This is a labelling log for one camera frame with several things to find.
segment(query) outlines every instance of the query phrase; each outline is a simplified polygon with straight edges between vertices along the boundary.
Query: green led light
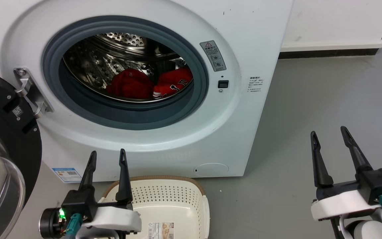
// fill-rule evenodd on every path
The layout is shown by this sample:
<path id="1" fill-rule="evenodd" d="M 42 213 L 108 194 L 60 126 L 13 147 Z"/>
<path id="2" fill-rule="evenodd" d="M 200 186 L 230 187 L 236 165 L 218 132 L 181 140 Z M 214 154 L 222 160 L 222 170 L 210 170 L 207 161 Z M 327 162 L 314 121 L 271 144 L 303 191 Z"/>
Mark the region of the green led light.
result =
<path id="1" fill-rule="evenodd" d="M 64 214 L 64 211 L 63 211 L 63 209 L 61 209 L 61 208 L 60 208 L 60 210 L 59 210 L 59 217 L 60 217 L 60 218 L 66 218 L 66 216 L 65 216 L 65 214 Z"/>

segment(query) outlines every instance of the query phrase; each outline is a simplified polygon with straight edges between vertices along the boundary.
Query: red clothing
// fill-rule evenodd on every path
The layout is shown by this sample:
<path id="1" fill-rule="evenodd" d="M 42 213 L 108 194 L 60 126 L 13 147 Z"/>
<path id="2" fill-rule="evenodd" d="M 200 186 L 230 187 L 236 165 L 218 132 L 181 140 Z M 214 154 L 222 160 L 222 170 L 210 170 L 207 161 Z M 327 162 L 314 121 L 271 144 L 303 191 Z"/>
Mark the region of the red clothing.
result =
<path id="1" fill-rule="evenodd" d="M 110 94 L 138 100 L 151 99 L 153 88 L 154 84 L 146 74 L 132 68 L 115 75 L 112 84 L 106 86 Z"/>
<path id="2" fill-rule="evenodd" d="M 159 81 L 154 87 L 153 97 L 159 99 L 175 94 L 188 85 L 192 79 L 189 67 L 163 73 L 159 76 Z"/>

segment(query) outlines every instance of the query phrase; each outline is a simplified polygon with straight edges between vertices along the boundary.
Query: warning label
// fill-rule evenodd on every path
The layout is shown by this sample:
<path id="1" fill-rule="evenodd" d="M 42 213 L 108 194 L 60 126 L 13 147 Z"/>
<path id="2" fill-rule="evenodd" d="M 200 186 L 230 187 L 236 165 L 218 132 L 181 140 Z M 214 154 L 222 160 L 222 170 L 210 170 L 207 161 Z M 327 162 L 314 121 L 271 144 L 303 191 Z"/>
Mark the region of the warning label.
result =
<path id="1" fill-rule="evenodd" d="M 225 62 L 223 61 L 222 55 L 215 43 L 215 41 L 208 41 L 200 43 L 206 56 L 211 61 L 211 65 L 214 71 L 224 71 L 226 70 Z"/>
<path id="2" fill-rule="evenodd" d="M 261 92 L 263 85 L 263 79 L 260 77 L 250 77 L 248 80 L 247 92 Z"/>

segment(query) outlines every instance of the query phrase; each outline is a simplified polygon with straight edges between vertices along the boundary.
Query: stainless steel drum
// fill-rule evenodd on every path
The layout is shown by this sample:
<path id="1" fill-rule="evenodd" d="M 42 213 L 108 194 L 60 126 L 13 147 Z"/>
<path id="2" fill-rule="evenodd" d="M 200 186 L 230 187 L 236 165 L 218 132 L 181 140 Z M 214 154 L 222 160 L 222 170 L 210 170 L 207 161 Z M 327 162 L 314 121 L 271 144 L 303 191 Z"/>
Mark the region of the stainless steel drum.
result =
<path id="1" fill-rule="evenodd" d="M 158 100 L 137 100 L 109 94 L 106 86 L 111 84 L 115 75 L 133 68 L 146 74 L 157 84 L 160 74 L 186 65 L 178 54 L 163 44 L 121 32 L 109 32 L 84 39 L 73 45 L 64 54 L 63 60 L 71 74 L 84 86 L 113 100 L 130 103 Z M 169 97 L 180 94 L 185 88 Z"/>

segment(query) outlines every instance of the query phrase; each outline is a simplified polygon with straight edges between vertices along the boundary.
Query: gray floor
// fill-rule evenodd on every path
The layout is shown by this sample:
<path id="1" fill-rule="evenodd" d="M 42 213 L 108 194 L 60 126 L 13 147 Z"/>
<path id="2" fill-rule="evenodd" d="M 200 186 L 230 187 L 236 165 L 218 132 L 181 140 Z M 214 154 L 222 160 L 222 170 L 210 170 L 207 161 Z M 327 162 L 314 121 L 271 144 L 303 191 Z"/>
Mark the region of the gray floor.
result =
<path id="1" fill-rule="evenodd" d="M 279 60 L 246 173 L 199 179 L 209 198 L 211 239 L 333 239 L 329 221 L 314 221 L 309 134 L 317 132 L 336 183 L 354 179 L 340 126 L 374 168 L 382 167 L 382 48 L 376 56 Z M 40 238 L 40 212 L 77 185 L 43 165 L 37 186 L 9 238 Z M 108 183 L 97 183 L 97 195 Z"/>

